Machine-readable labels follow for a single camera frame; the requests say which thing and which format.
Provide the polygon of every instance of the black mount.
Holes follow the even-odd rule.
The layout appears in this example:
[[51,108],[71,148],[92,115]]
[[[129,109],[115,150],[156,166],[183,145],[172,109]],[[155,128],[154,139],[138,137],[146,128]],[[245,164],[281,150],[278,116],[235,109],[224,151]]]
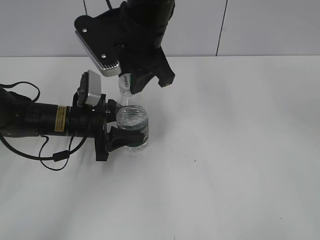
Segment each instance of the black mount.
[[131,92],[136,94],[155,76],[161,87],[174,81],[161,47],[174,8],[175,0],[127,0],[97,17],[80,16],[74,26],[98,65],[112,68],[119,63],[120,75],[131,74]]

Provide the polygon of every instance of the cable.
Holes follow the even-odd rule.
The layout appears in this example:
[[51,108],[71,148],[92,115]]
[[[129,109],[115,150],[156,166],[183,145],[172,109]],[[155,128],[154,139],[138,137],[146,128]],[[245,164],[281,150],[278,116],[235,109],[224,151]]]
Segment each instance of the cable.
[[3,143],[3,145],[5,145],[11,152],[21,156],[21,157],[24,157],[24,158],[27,158],[27,159],[31,159],[31,160],[37,160],[37,161],[50,161],[50,160],[53,160],[54,157],[51,156],[51,157],[37,157],[37,156],[31,156],[31,155],[28,155],[28,154],[25,154],[21,151],[18,151],[17,149],[15,149],[13,146],[11,146],[7,140],[4,138],[4,136],[1,134],[0,132],[0,141]]
[[[78,146],[76,146],[72,151],[70,151],[70,155],[71,154],[74,154],[76,151],[78,151],[82,146],[83,144],[85,143],[85,141],[87,140],[88,138],[88,135],[84,136],[83,139],[81,140],[81,142],[79,143]],[[15,149],[13,146],[11,146],[7,140],[4,138],[4,136],[0,133],[0,141],[3,143],[3,145],[5,145],[11,152],[21,156],[21,157],[24,157],[24,158],[27,158],[27,159],[31,159],[31,160],[37,160],[37,161],[51,161],[51,160],[54,160],[54,157],[53,156],[50,156],[50,157],[38,157],[38,156],[32,156],[32,155],[29,155],[29,154],[25,154],[17,149]]]
[[33,83],[31,82],[28,82],[28,81],[18,81],[14,84],[9,84],[9,85],[6,85],[6,84],[0,84],[0,87],[4,88],[4,89],[12,89],[14,88],[15,86],[19,85],[19,84],[28,84],[28,85],[31,85],[32,87],[36,88],[38,90],[38,94],[36,95],[35,99],[31,100],[31,101],[28,101],[28,103],[35,103],[36,101],[38,101],[39,97],[40,97],[40,89],[34,85]]
[[109,10],[112,10],[112,6],[111,6],[111,3],[110,3],[110,0],[105,0],[106,1],[106,4],[108,5],[108,8]]
[[[40,151],[39,151],[39,158],[41,157],[41,152],[42,152],[42,150],[44,149],[45,145],[49,142],[49,137],[48,137],[48,136],[42,135],[41,137],[42,137],[42,138],[45,138],[45,142],[43,143],[43,145],[42,145],[42,147],[41,147],[41,149],[40,149]],[[70,138],[70,143],[69,143],[69,148],[68,148],[69,152],[71,151],[71,144],[72,144],[72,141],[74,140],[74,138],[75,138],[75,133],[74,133],[74,134],[72,135],[72,137]],[[45,163],[44,163],[42,160],[40,160],[40,163],[41,163],[46,169],[49,169],[49,170],[51,170],[51,171],[58,172],[58,171],[61,171],[62,169],[64,169],[64,168],[67,166],[68,161],[69,161],[69,158],[70,158],[70,156],[67,158],[65,164],[64,164],[61,168],[52,168],[52,167],[49,167],[49,166],[45,165]]]
[[82,0],[83,1],[83,6],[84,6],[84,12],[85,12],[85,15],[88,16],[88,11],[87,11],[87,5],[86,5],[86,2],[85,0]]
[[220,47],[220,40],[221,40],[222,32],[223,32],[223,30],[224,30],[227,7],[228,7],[228,0],[225,1],[225,8],[224,8],[224,13],[223,13],[223,18],[222,18],[222,24],[221,24],[220,34],[219,34],[218,46],[216,47],[216,53],[215,53],[215,56],[216,56],[216,57],[218,56],[219,47]]

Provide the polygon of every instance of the plastic water bottle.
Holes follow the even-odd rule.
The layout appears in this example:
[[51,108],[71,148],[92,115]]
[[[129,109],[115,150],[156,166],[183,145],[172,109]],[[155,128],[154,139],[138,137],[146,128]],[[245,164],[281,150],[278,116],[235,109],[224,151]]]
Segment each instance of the plastic water bottle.
[[130,92],[131,74],[126,73],[119,79],[121,97],[117,101],[116,123],[118,128],[128,131],[140,131],[144,134],[142,142],[124,146],[129,152],[140,152],[148,145],[149,118],[139,94]]

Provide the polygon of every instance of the yellow label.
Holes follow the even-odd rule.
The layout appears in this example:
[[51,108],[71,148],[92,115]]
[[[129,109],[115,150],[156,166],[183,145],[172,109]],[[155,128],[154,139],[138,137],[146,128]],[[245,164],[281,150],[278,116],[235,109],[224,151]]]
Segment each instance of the yellow label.
[[57,106],[54,131],[63,133],[66,126],[67,107]]

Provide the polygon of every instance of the white wall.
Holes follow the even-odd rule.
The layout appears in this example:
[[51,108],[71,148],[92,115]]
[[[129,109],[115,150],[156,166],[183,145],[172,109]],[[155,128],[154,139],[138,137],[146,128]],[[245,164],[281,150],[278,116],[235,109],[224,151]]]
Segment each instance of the white wall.
[[[123,0],[111,0],[118,7]],[[85,0],[90,16],[108,10],[105,0]],[[163,48],[169,56],[212,56],[216,52],[225,0],[176,0]],[[74,20],[83,0],[1,0],[0,57],[84,56]]]
[[320,55],[319,10],[319,0],[229,0],[218,55]]
[[[123,0],[111,0],[118,7]],[[227,0],[176,0],[168,56],[214,56]],[[108,10],[85,0],[88,14]],[[319,0],[229,0],[219,56],[320,55]],[[74,34],[83,0],[1,0],[0,57],[85,56]]]

